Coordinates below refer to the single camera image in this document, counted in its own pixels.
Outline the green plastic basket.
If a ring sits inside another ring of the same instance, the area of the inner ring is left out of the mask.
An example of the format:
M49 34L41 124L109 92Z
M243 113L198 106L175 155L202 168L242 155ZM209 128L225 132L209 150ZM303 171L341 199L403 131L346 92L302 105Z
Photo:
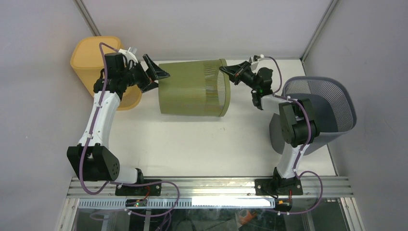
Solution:
M158 81L162 114L223 117L230 105L230 80L220 68L225 59L159 64L170 74Z

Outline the yellow plastic basket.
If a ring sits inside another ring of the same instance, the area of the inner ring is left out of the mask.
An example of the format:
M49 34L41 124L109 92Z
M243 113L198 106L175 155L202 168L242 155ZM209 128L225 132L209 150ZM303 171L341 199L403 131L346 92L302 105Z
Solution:
M95 36L82 39L76 46L70 65L82 81L91 97L93 86L100 77L103 68L102 54L99 44L103 42L115 49L123 49L124 45L118 37ZM118 107L118 111L130 110L136 107L142 98L142 92L137 86L127 88Z

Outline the grey plastic basket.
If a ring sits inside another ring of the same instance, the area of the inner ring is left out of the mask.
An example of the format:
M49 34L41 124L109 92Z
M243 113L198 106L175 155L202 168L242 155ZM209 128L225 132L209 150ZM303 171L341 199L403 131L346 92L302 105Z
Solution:
M317 116L320 135L305 151L309 155L352 130L356 112L346 88L328 77L292 77L283 86L282 96L310 99Z

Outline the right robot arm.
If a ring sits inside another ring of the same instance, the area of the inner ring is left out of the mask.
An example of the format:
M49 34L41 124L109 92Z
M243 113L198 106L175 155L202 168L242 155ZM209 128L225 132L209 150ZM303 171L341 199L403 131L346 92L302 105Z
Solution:
M319 136L315 112L309 99L293 99L273 92L272 69L262 67L252 71L252 63L222 66L220 71L227 74L234 84L244 83L251 89L253 105L259 110L271 111L279 116L278 132L285 142L281 159L274 168L271 178L256 180L257 195L301 195L302 186L298 166L306 149Z

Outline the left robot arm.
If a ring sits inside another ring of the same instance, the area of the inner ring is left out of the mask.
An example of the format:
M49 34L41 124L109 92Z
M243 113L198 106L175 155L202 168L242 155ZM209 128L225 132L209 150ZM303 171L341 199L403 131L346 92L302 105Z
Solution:
M145 189L142 172L138 168L120 164L109 150L109 137L115 113L130 87L142 93L158 87L158 81L170 74L143 55L147 68L129 51L107 53L104 67L94 84L94 101L85 131L76 146L67 149L67 158L82 181L110 181L126 184L132 195Z

